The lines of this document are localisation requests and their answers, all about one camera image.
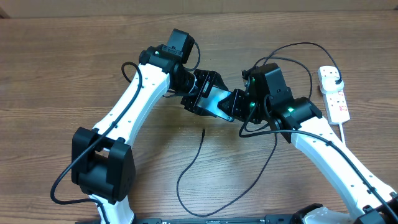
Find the blue-screen Samsung smartphone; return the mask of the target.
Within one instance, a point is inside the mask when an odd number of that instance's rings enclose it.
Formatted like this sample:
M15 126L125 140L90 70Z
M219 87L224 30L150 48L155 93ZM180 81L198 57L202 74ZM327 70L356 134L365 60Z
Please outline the blue-screen Samsung smartphone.
M230 91L222 90L213 86L207 98L201 97L197 106L209 112L211 116L222 118L226 121L233 122L234 119L218 108L218 103L231 94Z

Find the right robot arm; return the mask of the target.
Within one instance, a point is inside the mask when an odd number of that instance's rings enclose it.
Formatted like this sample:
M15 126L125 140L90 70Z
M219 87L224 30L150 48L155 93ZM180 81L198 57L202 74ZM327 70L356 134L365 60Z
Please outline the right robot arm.
M283 135L320 170L355 223L397 223L397 192L342 143L308 98L294 98L276 63L243 71L243 78L246 89L222 99L221 111L245 124L266 121L264 134Z

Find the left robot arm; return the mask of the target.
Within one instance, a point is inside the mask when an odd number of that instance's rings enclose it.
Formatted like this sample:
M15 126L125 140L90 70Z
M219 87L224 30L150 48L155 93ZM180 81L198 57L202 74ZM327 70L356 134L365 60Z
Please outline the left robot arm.
M182 97L186 110L233 121L218 108L230 95L220 75L185 68L195 39L174 29L166 44L142 51L136 74L111 111L92 129L78 128L72 138L72 182L94 202L100 223L133 223L128 202L136 169L132 145L161 97Z

